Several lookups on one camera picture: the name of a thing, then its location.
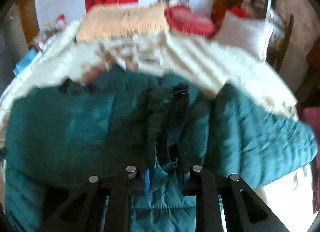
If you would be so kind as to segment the dark green puffer jacket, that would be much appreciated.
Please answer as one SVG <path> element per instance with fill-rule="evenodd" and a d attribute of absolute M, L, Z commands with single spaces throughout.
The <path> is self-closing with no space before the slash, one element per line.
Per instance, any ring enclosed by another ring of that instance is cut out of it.
<path fill-rule="evenodd" d="M 272 114 L 225 84 L 210 98 L 186 80 L 114 67 L 83 87 L 35 88 L 11 109 L 4 142 L 2 231 L 37 231 L 91 176 L 150 170 L 134 196 L 130 231 L 196 231 L 196 198 L 178 168 L 237 174 L 254 191 L 310 163 L 309 125 Z"/>

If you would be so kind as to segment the floral cream bed quilt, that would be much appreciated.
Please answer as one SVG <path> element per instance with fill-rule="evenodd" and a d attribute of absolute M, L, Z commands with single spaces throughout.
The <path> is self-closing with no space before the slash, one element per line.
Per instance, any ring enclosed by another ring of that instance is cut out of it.
<path fill-rule="evenodd" d="M 229 82 L 267 111 L 298 118 L 296 98 L 285 82 L 269 64 L 256 61 L 244 49 L 168 30 L 75 42 L 79 27 L 80 21 L 71 22 L 5 89 L 1 133 L 5 133 L 13 102 L 32 88 L 56 86 L 66 79 L 83 84 L 93 69 L 113 66 L 158 77 L 172 73 L 210 97 Z"/>

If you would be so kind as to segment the blue paper bag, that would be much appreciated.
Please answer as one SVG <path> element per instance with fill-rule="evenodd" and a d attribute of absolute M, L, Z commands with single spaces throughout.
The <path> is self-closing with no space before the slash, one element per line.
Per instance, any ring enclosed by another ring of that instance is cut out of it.
<path fill-rule="evenodd" d="M 29 52 L 16 64 L 13 70 L 14 75 L 17 77 L 35 58 L 37 50 L 32 48 Z"/>

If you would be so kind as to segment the white square pillow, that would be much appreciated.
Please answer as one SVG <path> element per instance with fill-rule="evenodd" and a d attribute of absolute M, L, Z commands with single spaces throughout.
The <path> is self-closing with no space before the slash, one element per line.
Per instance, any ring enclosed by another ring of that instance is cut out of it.
<path fill-rule="evenodd" d="M 214 40 L 242 48 L 259 62 L 264 62 L 272 33 L 273 26 L 266 20 L 242 18 L 227 11 Z"/>

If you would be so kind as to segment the wooden chair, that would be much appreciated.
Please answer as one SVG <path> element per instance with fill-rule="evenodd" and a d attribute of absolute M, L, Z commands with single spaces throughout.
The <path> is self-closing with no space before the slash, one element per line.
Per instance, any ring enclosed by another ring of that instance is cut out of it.
<path fill-rule="evenodd" d="M 267 0 L 265 3 L 265 19 L 272 26 L 266 61 L 279 73 L 289 46 L 295 17 L 291 14 L 289 21 L 285 21 L 273 10 L 272 0 Z"/>

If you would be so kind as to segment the peach ruffled pillow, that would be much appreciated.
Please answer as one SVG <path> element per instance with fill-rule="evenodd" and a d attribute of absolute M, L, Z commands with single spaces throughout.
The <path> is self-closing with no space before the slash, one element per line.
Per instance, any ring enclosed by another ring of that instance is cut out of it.
<path fill-rule="evenodd" d="M 80 23 L 76 41 L 125 37 L 169 28 L 165 11 L 167 5 L 157 3 L 148 7 L 122 8 L 119 5 L 98 5 L 89 10 Z"/>

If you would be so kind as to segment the plush doll with red hat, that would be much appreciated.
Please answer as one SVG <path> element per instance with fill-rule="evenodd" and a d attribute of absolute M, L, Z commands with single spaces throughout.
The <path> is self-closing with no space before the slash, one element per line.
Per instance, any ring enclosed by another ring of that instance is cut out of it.
<path fill-rule="evenodd" d="M 56 31 L 61 31 L 63 28 L 65 28 L 67 25 L 67 22 L 66 22 L 66 18 L 65 18 L 65 15 L 64 14 L 59 14 L 57 16 L 57 18 L 55 19 L 55 30 Z"/>

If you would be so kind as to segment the red bag on chair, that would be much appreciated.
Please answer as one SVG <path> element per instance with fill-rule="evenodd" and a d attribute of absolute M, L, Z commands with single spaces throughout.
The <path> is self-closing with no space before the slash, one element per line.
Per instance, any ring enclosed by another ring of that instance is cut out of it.
<path fill-rule="evenodd" d="M 229 9 L 231 13 L 240 18 L 249 18 L 249 13 L 239 6 L 233 6 Z"/>

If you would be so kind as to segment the red heart-shaped cushion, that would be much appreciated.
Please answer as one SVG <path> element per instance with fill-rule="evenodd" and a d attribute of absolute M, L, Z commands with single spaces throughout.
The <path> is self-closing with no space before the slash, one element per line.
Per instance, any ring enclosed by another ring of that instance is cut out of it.
<path fill-rule="evenodd" d="M 171 29 L 185 35 L 200 35 L 211 38 L 217 31 L 211 19 L 193 14 L 188 7 L 183 5 L 168 7 L 164 15 Z"/>

